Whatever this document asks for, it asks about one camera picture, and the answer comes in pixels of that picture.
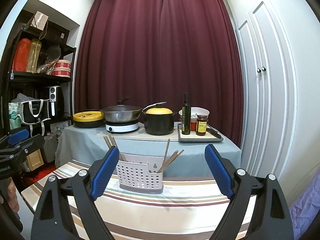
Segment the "left hand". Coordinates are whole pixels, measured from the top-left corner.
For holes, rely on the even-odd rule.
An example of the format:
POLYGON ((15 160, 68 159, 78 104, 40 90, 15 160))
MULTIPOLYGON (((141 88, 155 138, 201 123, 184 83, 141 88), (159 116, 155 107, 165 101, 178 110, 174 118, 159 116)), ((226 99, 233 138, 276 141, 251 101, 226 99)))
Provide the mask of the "left hand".
POLYGON ((18 213, 20 206, 17 199, 16 186, 11 178, 1 180, 1 191, 12 211, 18 213))

